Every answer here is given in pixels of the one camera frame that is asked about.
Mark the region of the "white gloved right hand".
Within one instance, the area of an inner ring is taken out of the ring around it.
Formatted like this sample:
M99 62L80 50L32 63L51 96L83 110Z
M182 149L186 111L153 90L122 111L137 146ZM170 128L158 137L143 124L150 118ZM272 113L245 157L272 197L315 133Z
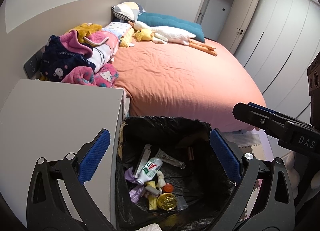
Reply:
M298 185L300 182L300 176L299 173L294 169L295 166L295 153L290 152L284 159L285 167L287 170L287 174L290 179L293 198L296 198L298 195Z

